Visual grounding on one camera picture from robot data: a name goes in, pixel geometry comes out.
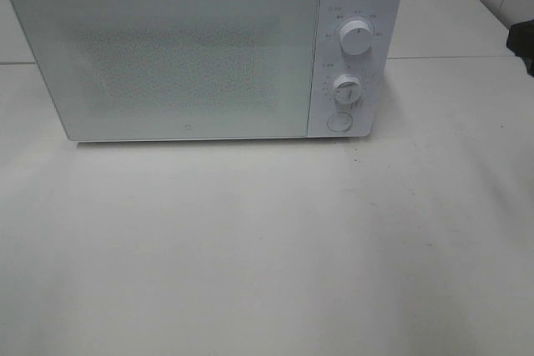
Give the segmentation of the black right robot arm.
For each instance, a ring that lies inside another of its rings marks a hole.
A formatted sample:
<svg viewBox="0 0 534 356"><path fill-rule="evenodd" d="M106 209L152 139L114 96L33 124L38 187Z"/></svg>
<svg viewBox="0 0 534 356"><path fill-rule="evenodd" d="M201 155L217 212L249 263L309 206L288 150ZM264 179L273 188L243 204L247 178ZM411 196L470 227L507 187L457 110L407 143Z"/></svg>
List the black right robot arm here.
<svg viewBox="0 0 534 356"><path fill-rule="evenodd" d="M516 57L522 59L527 73L533 76L534 20L511 25L506 40L506 47Z"/></svg>

